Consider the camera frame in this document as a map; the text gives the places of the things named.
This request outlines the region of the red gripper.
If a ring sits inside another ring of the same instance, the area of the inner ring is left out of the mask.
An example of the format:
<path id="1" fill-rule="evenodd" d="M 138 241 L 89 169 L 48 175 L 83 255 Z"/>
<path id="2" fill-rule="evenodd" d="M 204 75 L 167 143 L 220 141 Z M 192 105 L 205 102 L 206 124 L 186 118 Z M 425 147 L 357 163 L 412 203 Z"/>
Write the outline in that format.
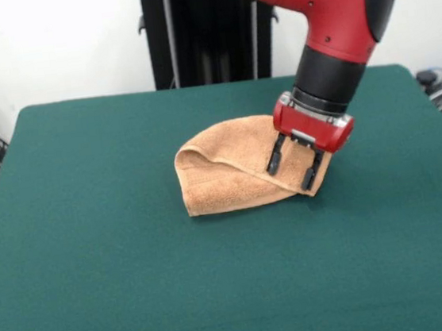
<path id="1" fill-rule="evenodd" d="M 284 102 L 276 102 L 273 111 L 273 126 L 279 132 L 266 167 L 269 175 L 276 175 L 282 159 L 282 146 L 287 137 L 295 137 L 310 143 L 315 150 L 312 165 L 306 170 L 301 189 L 311 190 L 321 166 L 324 152 L 340 151 L 350 138 L 355 119 L 350 115 L 316 117 L 314 112 L 300 110 Z"/>

